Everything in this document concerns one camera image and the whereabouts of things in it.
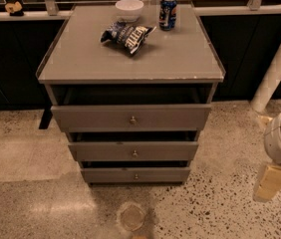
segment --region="gray cabinet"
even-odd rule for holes
[[[187,180],[224,72],[192,8],[177,10],[176,28],[130,57],[100,44],[114,6],[77,6],[39,76],[88,183]],[[138,24],[157,20],[147,5]]]

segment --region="bottom drawer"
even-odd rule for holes
[[[88,183],[185,182],[189,167],[169,168],[83,168]]]

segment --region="white pole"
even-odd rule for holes
[[[281,44],[273,58],[266,75],[264,76],[253,100],[250,102],[252,108],[262,113],[268,102],[270,101],[273,93],[281,82]]]

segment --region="can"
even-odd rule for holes
[[[162,30],[174,28],[176,22],[177,0],[161,0],[159,13],[159,27]]]

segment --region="cabinet top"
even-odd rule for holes
[[[156,26],[130,56],[101,35],[117,21],[112,5],[77,6],[39,77],[43,84],[222,82],[217,62],[193,9],[177,6],[175,28],[162,31],[159,5],[145,5],[135,25]]]

